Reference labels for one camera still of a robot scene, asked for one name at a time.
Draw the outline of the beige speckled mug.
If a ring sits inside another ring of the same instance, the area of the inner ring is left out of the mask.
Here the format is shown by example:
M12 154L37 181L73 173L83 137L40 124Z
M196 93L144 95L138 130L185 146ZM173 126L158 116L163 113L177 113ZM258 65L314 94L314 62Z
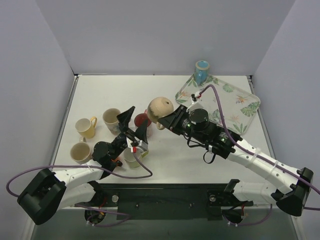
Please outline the beige speckled mug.
M117 119L120 113L121 111L117 108L109 108L102 115L103 122L113 135L120 133L119 121Z

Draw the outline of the orange mug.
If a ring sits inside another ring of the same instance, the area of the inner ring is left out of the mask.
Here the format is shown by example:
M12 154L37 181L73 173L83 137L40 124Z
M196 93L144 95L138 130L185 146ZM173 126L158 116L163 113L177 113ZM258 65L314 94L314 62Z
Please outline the orange mug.
M115 158L111 160L113 163L116 164L117 167L122 167L123 163L121 162L121 160L119 158Z

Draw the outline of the blue mug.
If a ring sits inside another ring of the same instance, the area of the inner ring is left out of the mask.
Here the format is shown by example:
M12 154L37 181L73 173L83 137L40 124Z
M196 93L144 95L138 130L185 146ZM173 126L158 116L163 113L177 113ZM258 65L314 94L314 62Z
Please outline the blue mug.
M199 60L195 63L194 80L198 86L202 85L209 74L210 64L205 60Z

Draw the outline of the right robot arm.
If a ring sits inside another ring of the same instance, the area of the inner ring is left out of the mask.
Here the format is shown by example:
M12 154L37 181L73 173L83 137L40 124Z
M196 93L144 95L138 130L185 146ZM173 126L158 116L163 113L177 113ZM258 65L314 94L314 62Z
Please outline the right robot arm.
M238 163L267 181L264 184L238 181L223 192L226 203L275 204L291 216L302 215L311 190L312 170L291 167L264 154L238 134L209 121L208 112L201 108L188 112L180 105L158 122L172 133L197 140L214 155Z

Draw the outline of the pink patterned mug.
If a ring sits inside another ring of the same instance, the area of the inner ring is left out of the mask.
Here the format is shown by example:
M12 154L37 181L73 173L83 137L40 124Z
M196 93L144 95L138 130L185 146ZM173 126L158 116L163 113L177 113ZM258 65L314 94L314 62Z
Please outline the pink patterned mug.
M153 129L152 129L152 121L149 119L147 115L147 110L145 110L143 113L139 113L134 118L134 126L135 126L135 129L137 130L146 121L147 121L146 135L149 138L152 136Z

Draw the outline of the yellow mug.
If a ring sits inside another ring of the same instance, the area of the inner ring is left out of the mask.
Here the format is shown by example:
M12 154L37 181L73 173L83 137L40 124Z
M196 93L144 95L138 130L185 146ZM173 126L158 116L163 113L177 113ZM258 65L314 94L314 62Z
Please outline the yellow mug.
M76 131L86 139L92 139L95 136L95 127L97 125L97 117L91 119L81 118L75 123Z

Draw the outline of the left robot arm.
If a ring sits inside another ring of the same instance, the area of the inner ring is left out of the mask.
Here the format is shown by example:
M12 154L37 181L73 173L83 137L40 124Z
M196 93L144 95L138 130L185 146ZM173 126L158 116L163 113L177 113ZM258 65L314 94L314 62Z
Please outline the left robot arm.
M93 148L90 160L75 167L64 166L51 171L49 166L40 170L17 198L36 225L47 222L60 209L80 203L101 205L106 196L99 180L114 174L122 166L118 157L131 148L136 152L148 149L147 122L135 131L129 122L135 111L132 106L117 115L120 133L112 142L99 141Z

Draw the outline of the tall floral beige mug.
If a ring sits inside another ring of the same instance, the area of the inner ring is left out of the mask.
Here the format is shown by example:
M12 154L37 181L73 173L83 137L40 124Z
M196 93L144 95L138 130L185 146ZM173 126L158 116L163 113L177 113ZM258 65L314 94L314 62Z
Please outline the tall floral beige mug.
M70 157L79 165L87 163L92 159L91 147L85 137L80 137L79 142L70 149Z

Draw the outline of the round beige mug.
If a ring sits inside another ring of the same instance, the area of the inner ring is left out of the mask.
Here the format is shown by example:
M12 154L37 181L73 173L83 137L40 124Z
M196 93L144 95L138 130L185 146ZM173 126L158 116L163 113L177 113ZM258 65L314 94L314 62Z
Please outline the round beige mug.
M151 122L156 124L158 130L164 130L165 127L158 120L173 113L173 111L173 103L168 98L156 97L149 103L146 114Z

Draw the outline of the pale green mug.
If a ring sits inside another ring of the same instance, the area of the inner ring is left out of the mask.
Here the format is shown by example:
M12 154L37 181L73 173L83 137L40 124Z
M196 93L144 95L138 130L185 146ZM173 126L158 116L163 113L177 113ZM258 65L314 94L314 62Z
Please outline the pale green mug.
M137 151L135 153L136 157L139 159L140 162L142 162L142 159L149 153L149 151L144 151L144 152L140 152ZM126 161L126 163L128 164L128 166L130 168L138 168L140 167L140 163L138 163L138 161L136 160L136 158L134 157L134 154L131 152L131 150L129 148L125 149L123 152L123 158Z

